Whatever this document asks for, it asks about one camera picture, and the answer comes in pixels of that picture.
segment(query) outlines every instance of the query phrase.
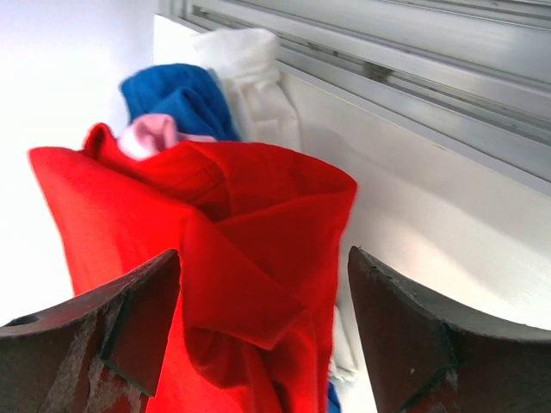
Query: dark blue garment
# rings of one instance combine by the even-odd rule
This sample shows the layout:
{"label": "dark blue garment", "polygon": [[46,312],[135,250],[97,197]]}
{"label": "dark blue garment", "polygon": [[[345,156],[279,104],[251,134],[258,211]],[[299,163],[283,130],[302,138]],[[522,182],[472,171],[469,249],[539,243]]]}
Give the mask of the dark blue garment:
{"label": "dark blue garment", "polygon": [[153,66],[121,83],[130,121],[169,114],[178,132],[239,140],[226,99],[208,72],[184,64]]}
{"label": "dark blue garment", "polygon": [[332,383],[329,383],[329,388],[327,389],[327,400],[329,402],[328,413],[341,413],[341,404],[338,401],[337,391]]}

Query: cloth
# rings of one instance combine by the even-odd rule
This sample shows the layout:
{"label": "cloth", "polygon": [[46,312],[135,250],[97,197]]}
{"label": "cloth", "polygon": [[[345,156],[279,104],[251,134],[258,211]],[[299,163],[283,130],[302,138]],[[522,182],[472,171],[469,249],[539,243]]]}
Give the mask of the cloth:
{"label": "cloth", "polygon": [[174,118],[168,114],[144,114],[122,133],[117,145],[122,153],[141,161],[178,145],[184,140],[215,142],[212,136],[179,133]]}
{"label": "cloth", "polygon": [[338,401],[337,391],[332,383],[329,384],[329,389],[327,390],[327,400],[329,402],[328,413],[341,413],[341,404]]}
{"label": "cloth", "polygon": [[182,290],[149,413],[326,412],[352,178],[256,143],[185,141],[135,161],[102,124],[82,151],[29,156],[77,294],[179,251]]}
{"label": "cloth", "polygon": [[300,150],[296,111],[278,85],[277,36],[260,28],[192,37],[197,61],[218,75],[244,140]]}
{"label": "cloth", "polygon": [[336,381],[353,381],[358,374],[356,360],[344,332],[341,312],[336,305],[333,317],[333,354],[329,373],[331,379]]}
{"label": "cloth", "polygon": [[178,132],[239,140],[221,90],[205,69],[193,65],[153,66],[121,83],[130,123],[142,114],[169,114]]}

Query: red cloth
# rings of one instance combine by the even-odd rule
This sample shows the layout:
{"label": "red cloth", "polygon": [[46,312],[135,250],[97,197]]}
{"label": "red cloth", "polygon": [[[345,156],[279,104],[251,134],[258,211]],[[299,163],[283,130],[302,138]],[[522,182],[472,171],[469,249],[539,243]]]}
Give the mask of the red cloth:
{"label": "red cloth", "polygon": [[133,161],[102,124],[83,151],[29,156],[76,294],[180,252],[182,292],[148,412],[326,411],[348,175],[264,144],[183,142]]}

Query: white fabric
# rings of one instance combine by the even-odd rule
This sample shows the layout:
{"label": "white fabric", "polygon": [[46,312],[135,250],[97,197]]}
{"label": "white fabric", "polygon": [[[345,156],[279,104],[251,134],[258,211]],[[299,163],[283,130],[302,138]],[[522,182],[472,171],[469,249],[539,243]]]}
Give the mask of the white fabric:
{"label": "white fabric", "polygon": [[344,333],[341,313],[335,305],[333,317],[333,354],[329,365],[331,379],[337,381],[352,381],[358,373],[357,364],[352,354],[348,337]]}
{"label": "white fabric", "polygon": [[194,36],[192,44],[200,66],[218,75],[243,140],[300,150],[297,113],[278,85],[277,36],[220,29]]}

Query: pink cloth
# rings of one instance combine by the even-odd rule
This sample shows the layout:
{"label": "pink cloth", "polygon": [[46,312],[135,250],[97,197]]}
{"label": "pink cloth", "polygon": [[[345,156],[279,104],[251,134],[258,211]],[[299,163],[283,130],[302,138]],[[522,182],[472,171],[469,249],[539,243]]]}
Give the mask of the pink cloth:
{"label": "pink cloth", "polygon": [[141,161],[178,145],[184,140],[216,142],[212,136],[188,135],[176,129],[176,121],[168,114],[144,114],[125,130],[117,141],[121,152]]}

